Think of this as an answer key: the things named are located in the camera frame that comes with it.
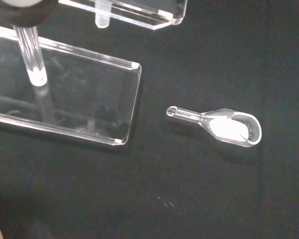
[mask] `clear acrylic scoop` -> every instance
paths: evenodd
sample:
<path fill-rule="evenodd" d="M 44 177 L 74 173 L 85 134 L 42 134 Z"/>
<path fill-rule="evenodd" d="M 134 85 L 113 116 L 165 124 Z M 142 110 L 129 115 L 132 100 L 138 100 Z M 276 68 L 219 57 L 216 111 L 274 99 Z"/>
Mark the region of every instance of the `clear acrylic scoop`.
<path fill-rule="evenodd" d="M 198 113 L 171 106 L 166 113 L 169 117 L 197 123 L 213 137 L 227 143 L 251 147 L 262 137 L 260 123 L 253 115 L 230 109 Z"/>

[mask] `clear plastic tray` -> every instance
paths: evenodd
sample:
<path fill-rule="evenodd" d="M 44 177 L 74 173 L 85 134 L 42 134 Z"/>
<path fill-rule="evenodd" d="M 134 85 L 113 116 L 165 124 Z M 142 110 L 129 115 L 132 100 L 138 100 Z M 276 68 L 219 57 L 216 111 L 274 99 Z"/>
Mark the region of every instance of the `clear plastic tray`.
<path fill-rule="evenodd" d="M 0 27 L 0 122 L 109 145 L 127 142 L 141 66 L 39 38 L 48 84 L 29 80 L 14 30 Z"/>
<path fill-rule="evenodd" d="M 99 28 L 115 18 L 151 30 L 180 24 L 188 0 L 59 0 L 59 3 L 96 13 Z"/>

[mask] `black fabric surface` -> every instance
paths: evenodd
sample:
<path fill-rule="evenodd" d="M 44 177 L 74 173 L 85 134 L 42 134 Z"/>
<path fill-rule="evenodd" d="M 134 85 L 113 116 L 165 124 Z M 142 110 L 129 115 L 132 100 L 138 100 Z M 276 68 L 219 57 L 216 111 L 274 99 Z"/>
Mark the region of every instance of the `black fabric surface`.
<path fill-rule="evenodd" d="M 114 153 L 0 129 L 5 238 L 299 239 L 299 1 L 246 2 L 189 0 L 158 31 L 58 6 L 40 36 L 142 65 L 133 137 Z M 253 114 L 262 141 L 217 141 L 172 105 Z"/>

